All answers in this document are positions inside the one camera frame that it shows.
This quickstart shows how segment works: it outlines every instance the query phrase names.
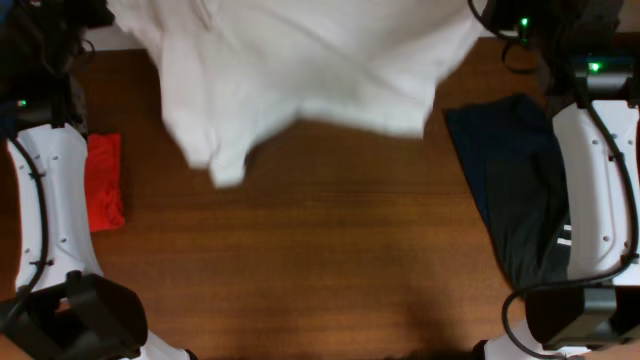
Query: green led light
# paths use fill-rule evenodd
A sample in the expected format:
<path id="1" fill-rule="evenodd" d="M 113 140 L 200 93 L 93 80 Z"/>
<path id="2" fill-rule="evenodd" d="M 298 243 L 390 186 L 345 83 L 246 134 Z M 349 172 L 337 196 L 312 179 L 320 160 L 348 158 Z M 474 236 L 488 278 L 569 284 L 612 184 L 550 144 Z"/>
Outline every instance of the green led light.
<path id="1" fill-rule="evenodd" d="M 602 67 L 602 65 L 600 63 L 589 63 L 589 70 L 591 70 L 593 72 L 600 71 L 601 67 Z"/>

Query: red towel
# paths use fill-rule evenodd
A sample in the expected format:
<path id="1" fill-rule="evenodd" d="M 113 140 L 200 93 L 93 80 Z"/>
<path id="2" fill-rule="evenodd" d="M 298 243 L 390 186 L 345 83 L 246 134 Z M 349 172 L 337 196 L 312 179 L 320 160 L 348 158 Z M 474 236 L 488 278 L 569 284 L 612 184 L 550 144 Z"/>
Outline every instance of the red towel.
<path id="1" fill-rule="evenodd" d="M 84 192 L 91 232 L 124 225 L 120 196 L 120 134 L 90 135 Z"/>

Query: white plastic casing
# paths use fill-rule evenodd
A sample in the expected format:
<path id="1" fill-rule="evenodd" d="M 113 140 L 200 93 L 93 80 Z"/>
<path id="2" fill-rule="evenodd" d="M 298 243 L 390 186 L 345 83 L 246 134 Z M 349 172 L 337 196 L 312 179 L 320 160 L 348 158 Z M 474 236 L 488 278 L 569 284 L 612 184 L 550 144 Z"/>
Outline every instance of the white plastic casing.
<path id="1" fill-rule="evenodd" d="M 594 101 L 593 106 L 624 154 L 633 196 L 640 207 L 636 159 L 638 109 L 630 109 L 626 101 Z M 554 118 L 553 127 L 562 149 L 571 211 L 568 276 L 582 279 L 602 275 L 620 266 L 630 242 L 630 219 L 620 173 L 586 110 L 575 104 L 564 109 Z M 640 285 L 640 265 L 632 265 L 613 283 Z"/>

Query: wooden surface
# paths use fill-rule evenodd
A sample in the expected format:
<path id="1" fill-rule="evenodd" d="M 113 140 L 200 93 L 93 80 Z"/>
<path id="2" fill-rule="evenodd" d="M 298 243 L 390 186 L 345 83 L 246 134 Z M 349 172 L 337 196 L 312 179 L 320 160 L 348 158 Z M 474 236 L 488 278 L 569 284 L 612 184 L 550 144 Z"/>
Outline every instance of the wooden surface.
<path id="1" fill-rule="evenodd" d="M 540 98 L 535 78 L 503 69 L 500 50 L 482 40 L 439 87 L 424 141 L 300 122 L 258 147 L 244 184 L 229 190 L 187 167 L 146 55 L 99 54 L 81 81 L 92 131 L 123 134 L 127 219 L 93 236 L 105 274 L 137 292 L 154 332 L 201 360 L 375 359 L 502 334 L 509 289 L 443 119 L 516 92 Z M 0 198 L 6 298 L 20 231 L 4 153 Z M 5 339 L 0 354 L 24 358 Z"/>

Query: black cable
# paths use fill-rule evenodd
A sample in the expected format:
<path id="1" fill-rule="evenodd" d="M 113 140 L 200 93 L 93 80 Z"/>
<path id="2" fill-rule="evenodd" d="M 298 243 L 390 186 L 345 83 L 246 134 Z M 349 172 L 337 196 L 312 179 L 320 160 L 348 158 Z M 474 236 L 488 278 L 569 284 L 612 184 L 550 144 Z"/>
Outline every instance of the black cable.
<path id="1" fill-rule="evenodd" d="M 616 141 L 614 140 L 613 136 L 607 129 L 607 126 L 604 124 L 604 122 L 600 118 L 600 115 L 598 115 L 598 112 L 593 107 L 593 103 L 589 100 L 589 96 L 587 94 L 586 89 L 581 84 L 579 84 L 578 80 L 575 79 L 575 76 L 573 78 L 575 82 L 576 95 L 578 96 L 578 99 L 580 100 L 580 102 L 582 102 L 582 104 L 586 107 L 587 112 L 589 113 L 589 116 L 591 116 L 591 120 L 593 124 L 596 126 L 596 128 L 598 128 L 598 131 L 602 134 L 602 137 L 604 137 L 605 142 L 609 147 L 609 150 L 611 150 L 613 158 L 615 159 L 616 167 L 620 172 L 620 177 L 622 178 L 625 197 L 627 199 L 627 208 L 628 208 L 627 211 L 629 213 L 629 219 L 631 221 L 630 239 L 629 239 L 630 247 L 629 247 L 628 256 L 624 258 L 624 262 L 620 265 L 620 267 L 608 273 L 605 273 L 603 275 L 592 276 L 584 279 L 534 285 L 524 289 L 517 290 L 507 297 L 507 299 L 504 302 L 504 305 L 502 306 L 502 325 L 504 326 L 505 332 L 507 333 L 507 336 L 509 337 L 509 339 L 511 339 L 513 344 L 518 347 L 518 349 L 520 349 L 525 354 L 537 359 L 567 359 L 567 357 L 562 354 L 546 355 L 546 354 L 537 353 L 527 348 L 524 344 L 522 344 L 518 340 L 518 338 L 515 336 L 515 334 L 513 333 L 509 325 L 509 307 L 511 306 L 513 301 L 518 297 L 526 297 L 527 295 L 537 291 L 551 290 L 551 289 L 558 289 L 558 288 L 602 285 L 603 283 L 611 281 L 615 277 L 627 271 L 627 269 L 629 269 L 629 267 L 631 267 L 631 265 L 634 263 L 634 260 L 636 259 L 637 252 L 638 252 L 638 208 L 637 208 L 635 196 L 633 193 L 633 185 L 631 183 L 629 170 L 624 161 L 624 154 L 618 148 L 618 145 L 616 144 Z"/>
<path id="2" fill-rule="evenodd" d="M 469 9 L 471 10 L 471 13 L 476 18 L 476 20 L 478 20 L 478 22 L 482 24 L 482 26 L 484 26 L 484 28 L 487 29 L 487 31 L 489 31 L 490 33 L 492 33 L 495 37 L 497 37 L 498 39 L 509 41 L 509 42 L 515 42 L 515 43 L 520 42 L 520 38 L 518 38 L 517 36 L 505 35 L 500 31 L 498 31 L 497 29 L 495 29 L 493 26 L 491 26 L 488 22 L 486 22 L 485 19 L 482 18 L 482 15 L 480 15 L 480 13 L 478 12 L 478 9 L 476 9 L 476 6 L 473 4 L 473 0 L 467 0 L 467 4 L 469 5 Z"/>
<path id="3" fill-rule="evenodd" d="M 84 46 L 82 45 L 83 43 L 86 43 L 89 45 L 89 47 L 91 48 L 89 51 L 87 51 Z M 82 72 L 84 69 L 86 69 L 95 59 L 96 57 L 96 47 L 95 45 L 93 45 L 93 43 L 87 39 L 82 39 L 82 41 L 80 41 L 80 48 L 82 49 L 81 51 L 81 55 L 86 54 L 87 52 L 89 53 L 89 55 L 87 55 L 85 57 L 85 59 L 80 63 L 80 65 L 75 65 L 73 66 L 73 69 L 70 71 L 72 73 L 79 73 Z"/>
<path id="4" fill-rule="evenodd" d="M 27 302 L 27 298 L 29 294 L 33 291 L 38 281 L 42 277 L 44 270 L 47 266 L 47 257 L 49 256 L 49 221 L 47 219 L 47 209 L 46 209 L 46 200 L 44 197 L 44 187 L 42 186 L 42 175 L 38 171 L 38 167 L 33 162 L 29 153 L 25 150 L 25 148 L 18 142 L 16 139 L 11 136 L 8 137 L 9 141 L 16 147 L 20 155 L 25 159 L 27 165 L 29 166 L 29 171 L 31 171 L 31 178 L 36 184 L 36 191 L 38 192 L 38 203 L 40 205 L 40 224 L 42 228 L 42 244 L 40 247 L 40 259 L 35 263 L 36 272 L 29 280 L 29 283 L 26 286 L 18 289 L 16 294 L 16 302 L 13 307 L 9 311 L 7 317 L 2 323 L 2 328 L 0 333 L 5 333 L 8 328 L 10 328 L 16 319 L 24 312 L 25 305 Z"/>
<path id="5" fill-rule="evenodd" d="M 511 67 L 511 65 L 507 63 L 507 55 L 509 54 L 509 51 L 513 48 L 514 45 L 517 45 L 517 44 L 514 42 L 507 42 L 506 44 L 504 44 L 504 48 L 502 49 L 502 57 L 501 57 L 502 65 L 504 65 L 504 67 L 506 67 L 507 70 L 509 70 L 509 72 L 516 75 L 532 75 L 538 72 L 538 68 L 518 69 L 518 68 Z"/>

